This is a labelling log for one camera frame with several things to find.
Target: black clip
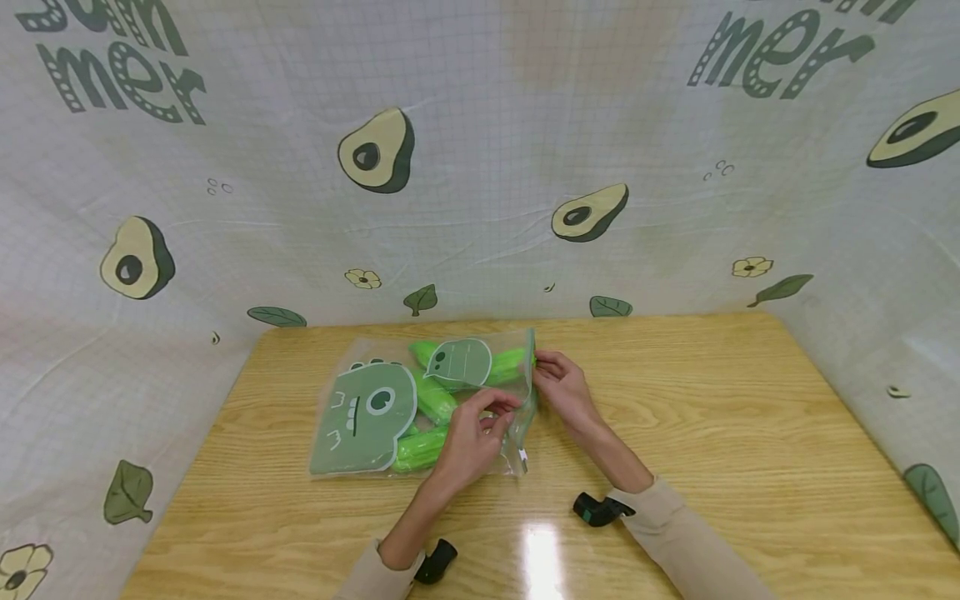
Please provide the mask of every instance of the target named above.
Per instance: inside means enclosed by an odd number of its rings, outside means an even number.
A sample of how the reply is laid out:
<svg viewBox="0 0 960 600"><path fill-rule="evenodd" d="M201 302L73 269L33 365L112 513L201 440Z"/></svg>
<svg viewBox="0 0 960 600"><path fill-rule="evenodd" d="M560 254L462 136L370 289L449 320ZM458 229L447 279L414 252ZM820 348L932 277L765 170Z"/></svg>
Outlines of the black clip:
<svg viewBox="0 0 960 600"><path fill-rule="evenodd" d="M581 519L587 522L590 527L603 527L610 525L621 515L633 516L636 511L622 502L617 502L613 498L604 498L603 502L598 502L596 498L586 492L581 492L577 496L577 501L573 503L573 512Z"/></svg>
<svg viewBox="0 0 960 600"><path fill-rule="evenodd" d="M457 558L457 549L449 541L440 538L433 554L428 555L417 569L414 579L426 586L436 584L444 578L446 568L455 558Z"/></svg>

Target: bubble print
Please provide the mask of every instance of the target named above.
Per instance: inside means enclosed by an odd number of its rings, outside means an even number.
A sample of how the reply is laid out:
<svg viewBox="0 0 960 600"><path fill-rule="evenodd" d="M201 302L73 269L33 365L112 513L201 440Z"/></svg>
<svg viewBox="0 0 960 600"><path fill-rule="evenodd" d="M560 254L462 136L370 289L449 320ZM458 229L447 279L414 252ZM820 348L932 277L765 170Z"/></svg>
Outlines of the bubble print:
<svg viewBox="0 0 960 600"><path fill-rule="evenodd" d="M220 182L216 181L216 179L210 178L210 179L206 180L206 184L209 185L209 187L206 188L206 193L209 194L210 196L216 196L216 195L217 195L217 188L218 188L218 187L219 187L220 189L224 190L224 192L226 192L226 193L228 193L228 194L232 194L232 193L233 193L233 186L230 185L229 183L220 183Z"/></svg>
<svg viewBox="0 0 960 600"><path fill-rule="evenodd" d="M733 168L734 168L733 165L728 164L726 160L720 160L720 161L717 162L716 165L714 166L714 170L715 170L717 173L720 174L720 177L726 177L727 175L729 175L730 173L732 173L732 172L733 172ZM712 172L712 171L707 171L707 172L704 174L704 181L710 179L711 177L713 177L713 172Z"/></svg>

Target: wooden table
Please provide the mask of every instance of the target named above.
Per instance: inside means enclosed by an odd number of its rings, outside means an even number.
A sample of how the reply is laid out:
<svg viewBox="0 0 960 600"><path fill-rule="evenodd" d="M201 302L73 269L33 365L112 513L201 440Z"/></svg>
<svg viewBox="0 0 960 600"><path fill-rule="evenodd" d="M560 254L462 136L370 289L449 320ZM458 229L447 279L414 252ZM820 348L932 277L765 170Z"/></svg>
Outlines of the wooden table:
<svg viewBox="0 0 960 600"><path fill-rule="evenodd" d="M773 317L276 329L237 379L125 600L329 598L416 480L311 481L317 395L355 336L533 326L588 374L600 411L783 598L957 598L960 561ZM490 476L434 532L460 557L411 598L674 598L614 524L570 510L608 484L541 408L530 473Z"/></svg>

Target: forearm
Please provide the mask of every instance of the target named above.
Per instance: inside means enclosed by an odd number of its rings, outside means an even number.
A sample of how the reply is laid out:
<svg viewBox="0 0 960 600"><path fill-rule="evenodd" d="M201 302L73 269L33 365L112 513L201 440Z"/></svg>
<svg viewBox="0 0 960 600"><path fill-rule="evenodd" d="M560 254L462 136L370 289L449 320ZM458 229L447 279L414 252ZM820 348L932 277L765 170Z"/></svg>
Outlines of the forearm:
<svg viewBox="0 0 960 600"><path fill-rule="evenodd" d="M417 490L394 529L380 543L374 540L353 566L333 600L401 600L413 585L430 529L453 494L432 478Z"/></svg>
<svg viewBox="0 0 960 600"><path fill-rule="evenodd" d="M601 420L570 435L607 476L610 497L630 506L627 529L685 600L773 598L750 567L665 481L657 480Z"/></svg>
<svg viewBox="0 0 960 600"><path fill-rule="evenodd" d="M684 504L665 481L643 493L614 490L614 500L633 508L623 523L684 600L772 600L747 563Z"/></svg>
<svg viewBox="0 0 960 600"><path fill-rule="evenodd" d="M453 490L434 478L420 484L407 510L380 542L380 558L387 568L394 571L410 568L453 496Z"/></svg>
<svg viewBox="0 0 960 600"><path fill-rule="evenodd" d="M628 493L640 493L654 484L650 469L599 417L567 429L574 442L603 471L615 488Z"/></svg>

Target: dinosaur eye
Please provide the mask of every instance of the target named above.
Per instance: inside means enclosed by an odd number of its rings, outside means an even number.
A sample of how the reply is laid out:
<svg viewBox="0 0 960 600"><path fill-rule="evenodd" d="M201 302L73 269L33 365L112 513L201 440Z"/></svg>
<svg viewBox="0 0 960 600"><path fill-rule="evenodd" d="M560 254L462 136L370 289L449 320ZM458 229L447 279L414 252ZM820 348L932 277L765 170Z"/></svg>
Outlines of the dinosaur eye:
<svg viewBox="0 0 960 600"><path fill-rule="evenodd" d="M393 388L380 388L367 396L367 412L371 415L382 415L394 405L396 392Z"/></svg>

